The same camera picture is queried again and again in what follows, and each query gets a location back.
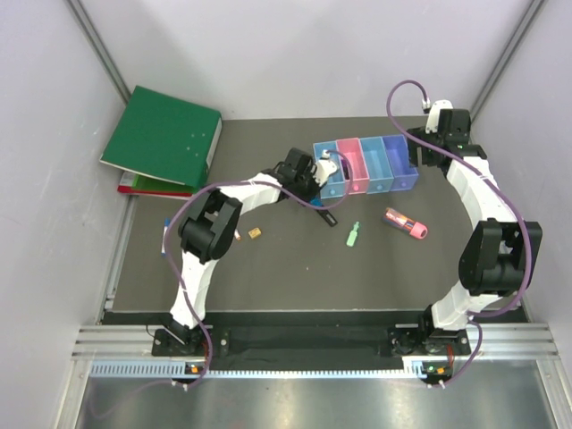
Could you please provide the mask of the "light blue drawer box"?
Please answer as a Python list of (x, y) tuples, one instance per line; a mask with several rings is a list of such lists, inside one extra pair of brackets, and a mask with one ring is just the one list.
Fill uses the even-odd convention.
[(315, 160), (319, 160), (324, 151), (334, 151), (333, 154), (329, 154), (330, 159), (334, 161), (338, 167), (336, 173), (331, 175), (320, 191), (320, 197), (322, 200), (328, 198), (341, 198), (346, 191), (346, 182), (343, 173), (343, 166), (341, 164), (341, 159), (338, 156), (338, 148), (335, 141), (327, 141), (321, 143), (315, 143), (313, 145)]
[(381, 137), (361, 138), (366, 169), (369, 176), (367, 194), (386, 193), (391, 190), (394, 176)]

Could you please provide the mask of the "purple drawer box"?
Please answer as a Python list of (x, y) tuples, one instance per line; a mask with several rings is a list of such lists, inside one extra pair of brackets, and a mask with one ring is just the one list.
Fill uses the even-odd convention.
[(403, 135), (383, 136), (383, 144), (393, 175), (391, 191), (406, 191), (415, 187), (418, 171), (408, 157), (408, 143)]

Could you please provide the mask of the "black marker purple cap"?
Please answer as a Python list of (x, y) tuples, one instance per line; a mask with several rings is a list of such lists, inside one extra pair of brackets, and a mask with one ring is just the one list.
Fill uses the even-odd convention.
[(349, 181), (350, 179), (349, 166), (345, 162), (342, 162), (342, 171), (345, 181)]

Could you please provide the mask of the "pink drawer box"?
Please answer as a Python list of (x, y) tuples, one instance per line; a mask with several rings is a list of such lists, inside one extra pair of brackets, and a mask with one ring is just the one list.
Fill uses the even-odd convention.
[(336, 141), (338, 150), (346, 156), (351, 166), (353, 184), (351, 194), (365, 194), (369, 184), (369, 174), (358, 138), (339, 139)]

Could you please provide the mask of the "green ring binder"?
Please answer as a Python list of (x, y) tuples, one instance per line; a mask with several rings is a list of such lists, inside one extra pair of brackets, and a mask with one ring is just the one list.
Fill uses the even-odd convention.
[(100, 161), (192, 188), (206, 182), (222, 132), (215, 109), (135, 87)]

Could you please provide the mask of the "red and green folder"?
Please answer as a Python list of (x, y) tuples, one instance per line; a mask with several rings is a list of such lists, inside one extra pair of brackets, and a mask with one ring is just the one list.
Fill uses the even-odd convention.
[(194, 193), (190, 186), (161, 181), (134, 172), (122, 174), (117, 191), (122, 194), (165, 198), (189, 198)]

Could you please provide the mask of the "black highlighter blue cap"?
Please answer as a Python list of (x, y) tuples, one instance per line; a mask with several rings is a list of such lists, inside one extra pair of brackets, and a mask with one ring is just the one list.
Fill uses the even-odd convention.
[(322, 210), (324, 208), (324, 204), (320, 198), (313, 198), (308, 202), (308, 204), (311, 205), (314, 210)]

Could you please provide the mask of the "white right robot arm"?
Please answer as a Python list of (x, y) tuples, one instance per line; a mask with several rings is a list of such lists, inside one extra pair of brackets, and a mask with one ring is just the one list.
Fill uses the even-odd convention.
[(464, 330), (471, 315), (529, 283), (524, 276), (534, 270), (543, 236), (539, 223), (527, 223), (527, 255), (517, 218), (494, 192), (497, 183), (487, 155), (471, 143), (470, 128), (468, 110), (439, 100), (429, 109), (425, 126), (408, 132), (410, 164), (436, 166), (443, 172), (474, 229), (458, 262), (457, 283), (426, 309), (416, 333), (419, 347), (430, 354), (440, 352)]

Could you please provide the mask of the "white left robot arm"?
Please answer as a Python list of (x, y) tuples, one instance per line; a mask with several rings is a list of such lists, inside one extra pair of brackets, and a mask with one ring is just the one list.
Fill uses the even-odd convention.
[(196, 327), (206, 315), (206, 296), (215, 266), (230, 249), (242, 215), (286, 198), (316, 212), (326, 209), (314, 200), (327, 181), (340, 170), (338, 153), (325, 150), (318, 159), (293, 148), (284, 161), (246, 181), (213, 183), (193, 195), (178, 227), (182, 269), (179, 288), (170, 310), (179, 324), (172, 344), (183, 354), (202, 346)]

